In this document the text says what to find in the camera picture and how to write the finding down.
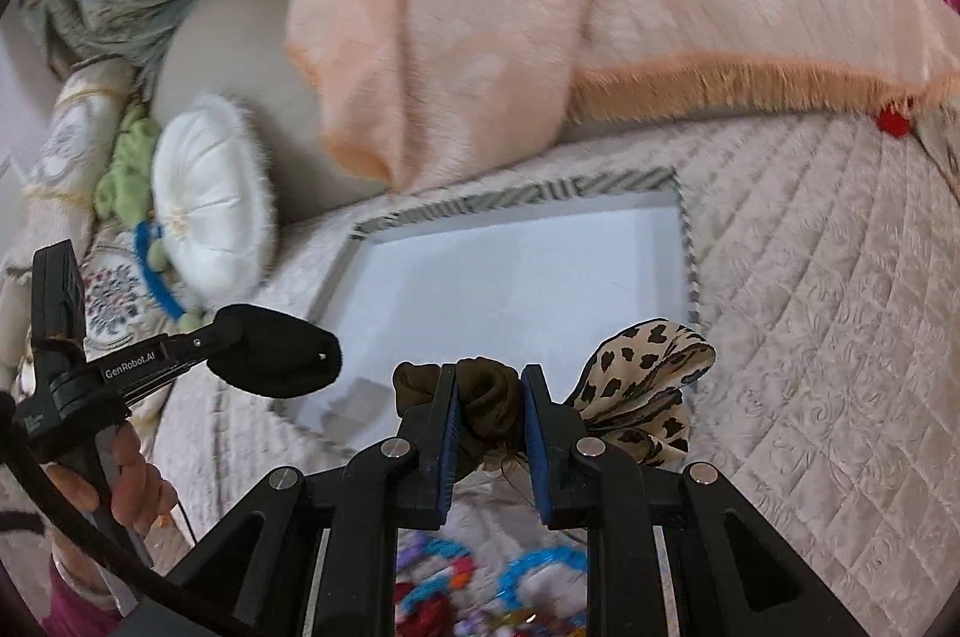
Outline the left hand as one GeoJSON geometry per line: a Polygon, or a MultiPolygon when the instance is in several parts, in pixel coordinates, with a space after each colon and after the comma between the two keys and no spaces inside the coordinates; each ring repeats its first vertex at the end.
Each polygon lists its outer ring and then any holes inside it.
{"type": "MultiPolygon", "coordinates": [[[[117,429],[110,451],[117,465],[117,476],[110,486],[112,517],[122,527],[146,536],[160,518],[171,515],[179,502],[178,493],[160,470],[146,461],[139,434],[128,422],[117,429]]],[[[49,465],[46,472],[75,509],[94,512],[99,507],[98,492],[78,472],[62,465],[49,465]]]]}

